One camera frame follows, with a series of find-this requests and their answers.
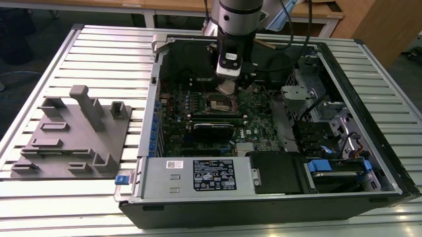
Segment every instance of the aluminum extrusion table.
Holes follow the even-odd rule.
[[[0,143],[0,236],[422,236],[422,198],[375,209],[346,221],[199,229],[139,230],[113,200],[113,180],[12,181],[11,167],[29,141],[43,97],[67,96],[73,84],[89,87],[103,105],[124,101],[135,108],[120,169],[136,164],[150,85],[152,35],[200,35],[199,31],[83,26],[71,30],[39,84]],[[260,39],[288,39],[258,35]],[[409,174],[422,190],[422,115],[365,45],[350,39],[327,43]],[[76,103],[71,98],[65,103]],[[120,193],[129,194],[123,186]]]

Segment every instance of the power supply label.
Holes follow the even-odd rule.
[[[194,189],[196,191],[236,190],[232,159],[194,161]]]

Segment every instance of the motherboard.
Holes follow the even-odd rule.
[[[252,84],[236,96],[226,96],[207,88],[162,84],[164,157],[279,151],[270,109],[275,92]]]

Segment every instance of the green circuit board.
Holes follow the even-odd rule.
[[[234,157],[235,144],[246,142],[254,143],[256,151],[279,150],[268,92],[247,89],[242,90],[238,96],[226,97],[219,92],[191,92],[178,86],[172,89],[162,89],[162,102],[166,107],[163,116],[166,157]],[[220,118],[207,118],[210,114]],[[195,123],[234,125],[231,139],[224,142],[192,142],[190,132]]]

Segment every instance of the wooden desk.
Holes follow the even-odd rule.
[[[208,9],[211,10],[214,0],[208,0]],[[155,15],[182,15],[204,16],[204,0],[146,0],[144,15],[148,28],[155,28]],[[332,12],[326,3],[314,3],[312,22],[323,24],[319,37],[328,38],[334,32],[336,24],[344,18],[343,12]],[[292,21],[306,23],[308,16],[308,4],[300,3],[295,6],[292,12]]]
[[[214,0],[208,0],[211,10]],[[33,8],[48,10],[73,10],[143,14],[147,28],[155,28],[156,15],[204,17],[204,0],[8,0],[0,1],[0,7]],[[319,37],[328,38],[343,12],[332,12],[324,3],[314,3],[315,24],[323,24]],[[292,21],[306,23],[307,3],[298,4],[291,13]]]
[[[147,9],[163,9],[175,11],[206,11],[204,0],[144,0],[144,8]],[[208,9],[211,10],[214,0],[208,0]],[[330,7],[324,3],[312,4],[312,16],[314,18],[335,18],[343,19],[343,12],[331,11]],[[292,17],[308,16],[308,4],[307,2],[295,5],[291,12]]]
[[[146,0],[7,0],[0,7],[143,14]]]

